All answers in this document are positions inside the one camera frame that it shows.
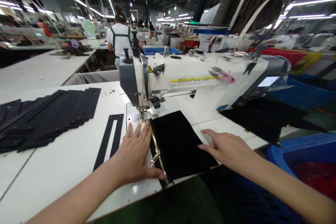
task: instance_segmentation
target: hand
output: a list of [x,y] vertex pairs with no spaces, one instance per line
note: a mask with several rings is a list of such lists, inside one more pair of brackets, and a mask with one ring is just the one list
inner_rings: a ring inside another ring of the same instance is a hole
[[204,144],[198,147],[240,174],[245,172],[247,167],[253,165],[252,161],[261,159],[239,136],[217,133],[211,129],[203,129],[202,133],[212,138],[213,148]]
[[131,137],[132,124],[129,123],[122,144],[110,159],[114,164],[113,168],[118,170],[119,186],[148,178],[167,179],[162,170],[149,167],[149,164],[146,163],[152,138],[152,128],[149,126],[149,121],[147,121],[140,133],[141,124],[140,121]]

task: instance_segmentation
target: blue plastic bin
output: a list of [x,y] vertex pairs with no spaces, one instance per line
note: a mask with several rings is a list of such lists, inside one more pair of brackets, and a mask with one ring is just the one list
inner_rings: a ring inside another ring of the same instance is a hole
[[294,75],[288,78],[287,85],[294,87],[268,92],[269,95],[298,108],[318,107],[336,99],[335,91],[324,90],[301,82],[303,79],[310,79],[310,75]]
[[[163,47],[154,47],[154,48],[143,48],[143,53],[147,55],[155,55],[156,53],[164,54],[165,49]],[[182,55],[183,52],[180,50],[177,50],[176,48],[169,47],[169,53],[175,54],[175,55]]]
[[[336,162],[336,131],[332,134],[316,134],[281,142],[281,148],[274,145],[266,149],[267,159],[289,174],[289,168],[296,162]],[[304,224],[303,218],[274,195],[235,174],[226,181],[228,196],[244,223],[259,224]]]

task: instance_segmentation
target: warning sticker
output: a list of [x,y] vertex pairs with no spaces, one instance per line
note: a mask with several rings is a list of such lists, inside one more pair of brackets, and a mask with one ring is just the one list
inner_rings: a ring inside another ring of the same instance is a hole
[[184,79],[171,79],[169,83],[171,86],[180,86],[180,85],[195,85],[207,82],[210,79],[216,79],[215,76],[205,76],[205,77],[196,77],[196,78],[184,78]]

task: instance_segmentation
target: pink thread snips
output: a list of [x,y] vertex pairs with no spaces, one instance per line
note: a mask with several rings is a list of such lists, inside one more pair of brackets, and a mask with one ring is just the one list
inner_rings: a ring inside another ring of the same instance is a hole
[[218,79],[225,81],[227,83],[233,84],[237,81],[236,78],[234,78],[231,74],[225,72],[224,70],[213,66],[211,67],[213,71],[209,71],[209,73],[213,76],[216,76]]

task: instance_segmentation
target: forearm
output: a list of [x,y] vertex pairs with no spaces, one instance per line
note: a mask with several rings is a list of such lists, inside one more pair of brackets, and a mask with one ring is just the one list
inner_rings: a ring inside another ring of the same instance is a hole
[[336,223],[336,203],[267,160],[255,159],[245,175],[274,194],[309,223]]
[[103,163],[86,179],[51,203],[28,223],[84,223],[121,182],[114,160]]

